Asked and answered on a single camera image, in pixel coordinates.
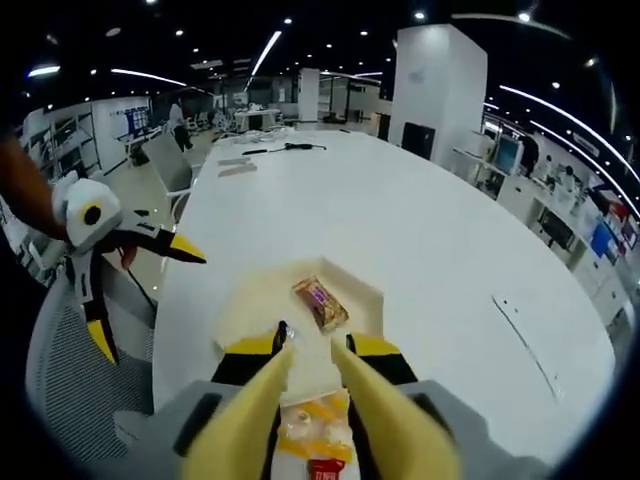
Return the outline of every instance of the mesh office chair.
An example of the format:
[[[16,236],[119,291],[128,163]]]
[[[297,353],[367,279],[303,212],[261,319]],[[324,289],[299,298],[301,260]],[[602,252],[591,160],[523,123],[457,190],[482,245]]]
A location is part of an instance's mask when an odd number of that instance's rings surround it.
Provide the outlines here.
[[[155,167],[171,202],[171,215],[178,221],[201,165],[190,166],[172,135],[163,133],[142,146]]]
[[[153,413],[155,311],[106,260],[103,271],[120,364],[110,363],[95,345],[73,285],[60,275],[36,321],[25,379],[29,403],[45,427],[85,464],[124,456],[139,420]]]

